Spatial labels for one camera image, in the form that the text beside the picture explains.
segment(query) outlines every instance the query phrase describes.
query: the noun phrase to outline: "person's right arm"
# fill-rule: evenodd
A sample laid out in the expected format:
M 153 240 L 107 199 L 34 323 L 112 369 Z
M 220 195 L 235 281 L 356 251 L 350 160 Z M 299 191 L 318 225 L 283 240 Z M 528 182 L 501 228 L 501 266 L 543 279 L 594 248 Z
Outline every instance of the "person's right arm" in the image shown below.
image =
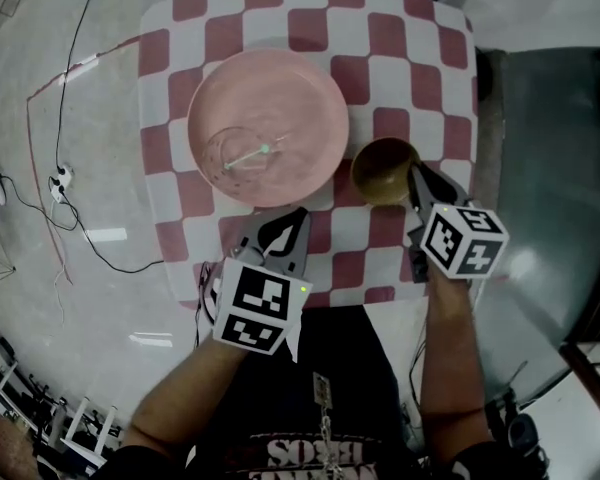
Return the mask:
M 432 456 L 444 465 L 493 439 L 467 283 L 429 262 L 429 292 L 420 411 Z

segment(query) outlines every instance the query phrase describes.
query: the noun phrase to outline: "black and white cube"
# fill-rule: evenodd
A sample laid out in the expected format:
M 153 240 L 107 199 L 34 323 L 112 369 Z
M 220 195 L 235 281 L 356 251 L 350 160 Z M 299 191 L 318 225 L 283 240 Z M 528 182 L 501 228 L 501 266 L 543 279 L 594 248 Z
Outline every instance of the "black and white cube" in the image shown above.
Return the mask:
M 450 279 L 491 276 L 509 233 L 495 212 L 436 204 L 421 247 Z
M 300 320 L 311 288 L 300 279 L 227 258 L 213 338 L 273 354 Z

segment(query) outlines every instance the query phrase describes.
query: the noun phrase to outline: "black t-shirt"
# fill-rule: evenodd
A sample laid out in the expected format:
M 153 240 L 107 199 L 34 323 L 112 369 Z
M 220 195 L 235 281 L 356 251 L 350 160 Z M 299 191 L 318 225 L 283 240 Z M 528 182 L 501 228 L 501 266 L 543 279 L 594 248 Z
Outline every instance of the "black t-shirt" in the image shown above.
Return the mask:
M 186 469 L 128 447 L 94 478 L 320 478 L 327 446 L 313 372 L 331 384 L 331 450 L 347 480 L 422 478 L 405 445 L 395 376 L 362 306 L 305 312 L 298 364 L 286 347 L 273 357 L 250 354 Z M 520 463 L 508 448 L 486 443 L 460 454 L 452 471 L 458 479 L 527 478 L 516 473 Z

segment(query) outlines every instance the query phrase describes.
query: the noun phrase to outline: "table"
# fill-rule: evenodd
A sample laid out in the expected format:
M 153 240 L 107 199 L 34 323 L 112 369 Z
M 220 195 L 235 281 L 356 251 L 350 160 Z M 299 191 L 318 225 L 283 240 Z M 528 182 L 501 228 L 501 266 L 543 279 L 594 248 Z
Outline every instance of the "table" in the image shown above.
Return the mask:
M 176 300 L 194 309 L 198 273 L 234 245 L 253 208 L 213 189 L 187 137 L 195 89 L 245 49 L 301 52 L 347 102 L 345 159 L 300 204 L 312 212 L 305 307 L 424 295 L 414 284 L 407 206 L 370 207 L 349 183 L 354 154 L 373 137 L 408 140 L 420 157 L 471 189 L 476 157 L 476 64 L 464 14 L 429 0 L 167 0 L 141 22 L 142 154 L 156 232 Z

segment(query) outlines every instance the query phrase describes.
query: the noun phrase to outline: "red line on floor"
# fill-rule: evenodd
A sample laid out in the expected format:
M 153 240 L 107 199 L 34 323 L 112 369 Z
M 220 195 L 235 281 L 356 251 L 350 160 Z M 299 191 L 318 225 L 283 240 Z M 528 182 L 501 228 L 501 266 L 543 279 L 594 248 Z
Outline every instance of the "red line on floor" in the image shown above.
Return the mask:
M 123 41 L 122 43 L 114 46 L 110 50 L 106 50 L 101 53 L 96 53 L 96 58 L 99 59 L 100 57 L 109 55 L 110 53 L 113 53 L 117 50 L 120 50 L 122 48 L 130 46 L 132 44 L 138 43 L 138 42 L 140 42 L 140 37 L 141 36 L 131 37 L 131 38 L 127 39 L 126 41 Z M 79 68 L 80 66 L 82 66 L 81 63 L 74 64 L 69 68 L 68 72 L 70 73 L 71 71 L 73 71 L 76 68 Z M 36 190 L 38 191 L 38 199 L 40 201 L 41 208 L 44 208 L 44 204 L 42 202 L 42 192 L 40 191 L 40 179 L 38 177 L 38 169 L 36 168 L 36 161 L 35 161 L 35 157 L 33 156 L 33 140 L 31 138 L 31 118 L 29 117 L 29 102 L 33 98 L 38 96 L 41 92 L 43 92 L 45 89 L 47 89 L 53 82 L 55 82 L 62 76 L 64 76 L 64 73 L 59 73 L 59 74 L 55 75 L 53 78 L 51 78 L 51 80 L 49 80 L 42 87 L 40 87 L 38 90 L 36 90 L 31 96 L 29 96 L 27 98 L 27 102 L 26 102 L 27 138 L 29 140 L 29 156 L 31 157 L 31 168 L 33 169 L 33 179 L 36 182 Z M 44 221 L 45 221 L 45 224 L 47 225 L 47 230 L 49 231 L 49 237 L 51 238 L 51 243 L 53 244 L 53 248 L 56 251 L 56 256 L 58 257 L 58 261 L 60 262 L 60 265 L 62 265 L 62 256 L 60 256 L 60 250 L 58 249 L 58 244 L 56 243 L 56 239 L 53 236 L 53 231 L 51 230 L 51 225 L 49 224 L 49 221 L 47 219 L 45 219 Z M 73 282 L 71 281 L 71 276 L 69 275 L 68 268 L 65 268 L 65 276 L 67 278 L 67 281 L 69 281 L 71 284 L 73 284 Z

